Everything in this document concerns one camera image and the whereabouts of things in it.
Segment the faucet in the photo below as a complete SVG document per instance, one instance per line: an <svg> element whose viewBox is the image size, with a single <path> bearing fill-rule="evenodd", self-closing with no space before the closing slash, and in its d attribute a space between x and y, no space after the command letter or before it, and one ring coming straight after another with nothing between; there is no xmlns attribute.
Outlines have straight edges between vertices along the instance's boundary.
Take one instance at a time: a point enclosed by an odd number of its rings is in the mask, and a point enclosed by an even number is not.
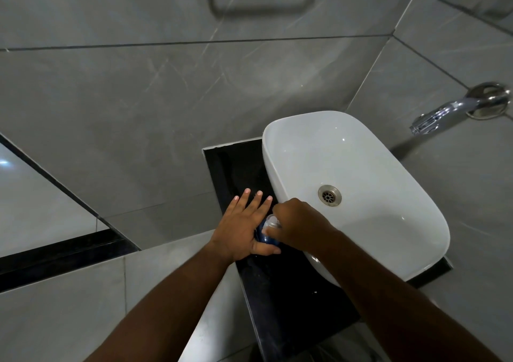
<svg viewBox="0 0 513 362"><path fill-rule="evenodd" d="M449 118L465 112L473 119L491 119L502 115L510 102L510 90L496 82L487 82L471 88L464 98L449 101L429 113L421 114L410 126L413 135L433 132ZM488 114L477 115L483 109Z"/></svg>

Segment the finger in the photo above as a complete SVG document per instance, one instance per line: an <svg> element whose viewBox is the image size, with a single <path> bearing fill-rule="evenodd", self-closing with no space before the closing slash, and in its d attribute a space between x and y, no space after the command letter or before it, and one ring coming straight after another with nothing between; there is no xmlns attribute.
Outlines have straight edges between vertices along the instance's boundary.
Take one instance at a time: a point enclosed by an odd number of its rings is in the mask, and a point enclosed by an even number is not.
<svg viewBox="0 0 513 362"><path fill-rule="evenodd" d="M246 204L247 204L248 198L249 198L249 192L251 192L251 189L249 189L249 188L246 188L244 190L244 193L242 193L242 196L240 197L240 200L237 203L237 205L235 206L232 213L240 213L244 210L244 208L246 208Z"/></svg>
<svg viewBox="0 0 513 362"><path fill-rule="evenodd" d="M227 215L227 216L231 215L231 213L234 211L234 208L235 208L235 206L237 205L238 202L239 202L239 197L235 196L234 199L228 205L228 208L225 211L225 215Z"/></svg>
<svg viewBox="0 0 513 362"><path fill-rule="evenodd" d="M261 243L254 240L251 244L250 252L252 254L267 256L272 254L280 254L282 251L279 249L279 247L275 246L274 244Z"/></svg>
<svg viewBox="0 0 513 362"><path fill-rule="evenodd" d="M256 225L259 225L262 220L264 220L265 215L267 215L267 212L269 212L269 209L271 208L271 204L273 203L273 197L268 196L264 203L260 205L260 208L258 208L253 213L253 220L256 223Z"/></svg>
<svg viewBox="0 0 513 362"><path fill-rule="evenodd" d="M262 230L262 233L273 239L276 239L277 241L281 241L280 234L282 233L282 229L280 228L267 227L266 229Z"/></svg>
<svg viewBox="0 0 513 362"><path fill-rule="evenodd" d="M244 210L245 214L251 215L253 212L255 212L258 209L258 206L260 205L260 202L262 201L262 191L259 190L256 192L256 195L253 199L253 201L248 205L246 210Z"/></svg>

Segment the gray wall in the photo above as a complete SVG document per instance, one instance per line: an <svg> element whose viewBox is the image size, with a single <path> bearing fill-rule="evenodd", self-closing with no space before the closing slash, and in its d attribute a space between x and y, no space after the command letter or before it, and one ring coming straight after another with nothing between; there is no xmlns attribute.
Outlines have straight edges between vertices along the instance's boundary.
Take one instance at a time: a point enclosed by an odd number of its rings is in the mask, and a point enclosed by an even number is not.
<svg viewBox="0 0 513 362"><path fill-rule="evenodd" d="M513 121L467 119L420 144L408 127L465 86L513 85L513 37L437 0L413 0L394 35L347 112L395 152L447 219L454 270L424 292L512 361Z"/></svg>
<svg viewBox="0 0 513 362"><path fill-rule="evenodd" d="M344 110L409 1L0 0L0 131L141 248L203 232L201 149Z"/></svg>

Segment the sink drain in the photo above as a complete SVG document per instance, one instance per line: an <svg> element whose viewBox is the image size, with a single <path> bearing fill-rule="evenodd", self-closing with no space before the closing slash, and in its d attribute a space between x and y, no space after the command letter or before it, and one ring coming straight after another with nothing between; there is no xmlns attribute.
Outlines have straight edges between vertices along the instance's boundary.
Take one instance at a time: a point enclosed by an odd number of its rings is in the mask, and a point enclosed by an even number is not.
<svg viewBox="0 0 513 362"><path fill-rule="evenodd" d="M337 206L342 202L339 190L331 185L323 185L317 191L319 199L328 206Z"/></svg>

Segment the white sink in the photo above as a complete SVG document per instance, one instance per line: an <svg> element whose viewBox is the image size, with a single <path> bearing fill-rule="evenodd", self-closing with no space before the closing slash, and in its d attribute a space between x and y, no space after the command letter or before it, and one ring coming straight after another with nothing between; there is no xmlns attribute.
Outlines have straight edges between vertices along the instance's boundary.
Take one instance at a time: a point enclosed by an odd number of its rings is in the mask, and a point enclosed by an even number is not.
<svg viewBox="0 0 513 362"><path fill-rule="evenodd" d="M269 124L262 139L265 167L279 202L297 197L403 280L439 261L449 228L433 200L374 134L354 117L323 111ZM338 206L318 196L341 193ZM328 281L337 281L305 253Z"/></svg>

